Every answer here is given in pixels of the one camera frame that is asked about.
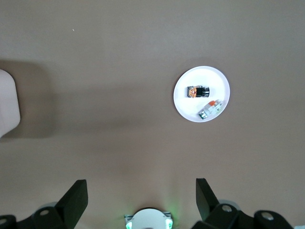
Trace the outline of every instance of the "green led light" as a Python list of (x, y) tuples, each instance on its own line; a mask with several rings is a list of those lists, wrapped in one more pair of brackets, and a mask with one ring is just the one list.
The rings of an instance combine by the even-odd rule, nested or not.
[(172, 229), (173, 221), (171, 219), (166, 219), (165, 224), (166, 224), (166, 229)]
[(126, 229), (132, 229), (132, 222), (126, 224)]

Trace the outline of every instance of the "white plate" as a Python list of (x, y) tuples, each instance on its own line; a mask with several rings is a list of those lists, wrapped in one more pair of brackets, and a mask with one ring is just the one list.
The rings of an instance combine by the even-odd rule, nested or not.
[[(210, 88), (210, 96), (208, 98), (189, 98), (187, 97), (187, 87), (202, 85)], [(177, 111), (182, 117), (192, 122), (203, 123), (216, 118), (224, 111), (230, 98), (230, 86), (224, 74), (216, 68), (209, 66), (199, 66), (188, 70), (178, 80), (174, 92), (173, 101)], [(212, 100), (223, 101), (221, 110), (210, 115), (206, 119), (202, 119), (198, 113)]]

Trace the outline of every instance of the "white round device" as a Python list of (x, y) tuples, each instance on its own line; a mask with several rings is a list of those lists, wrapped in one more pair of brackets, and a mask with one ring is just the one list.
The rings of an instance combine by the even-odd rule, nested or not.
[(17, 92), (14, 79), (0, 69), (0, 137), (20, 122)]
[(173, 220), (169, 212), (154, 208), (138, 211), (133, 216), (125, 215), (126, 229), (172, 229)]

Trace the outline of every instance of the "silver screw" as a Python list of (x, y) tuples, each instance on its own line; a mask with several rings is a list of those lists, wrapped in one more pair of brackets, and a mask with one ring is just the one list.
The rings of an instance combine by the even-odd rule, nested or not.
[(262, 212), (262, 217), (264, 217), (267, 220), (274, 220), (273, 216), (268, 212)]
[(0, 225), (5, 224), (8, 220), (7, 219), (0, 219)]
[(48, 213), (49, 213), (49, 210), (43, 210), (43, 211), (41, 211), (40, 215), (41, 215), (41, 216), (45, 216), (45, 215), (47, 215)]
[(231, 212), (232, 208), (229, 205), (223, 205), (223, 210), (226, 212)]

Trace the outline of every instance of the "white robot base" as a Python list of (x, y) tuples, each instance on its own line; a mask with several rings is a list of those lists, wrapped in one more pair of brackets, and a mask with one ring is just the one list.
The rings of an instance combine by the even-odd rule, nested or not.
[(154, 208), (145, 208), (134, 215), (125, 215), (126, 229), (172, 229), (170, 212), (161, 212)]

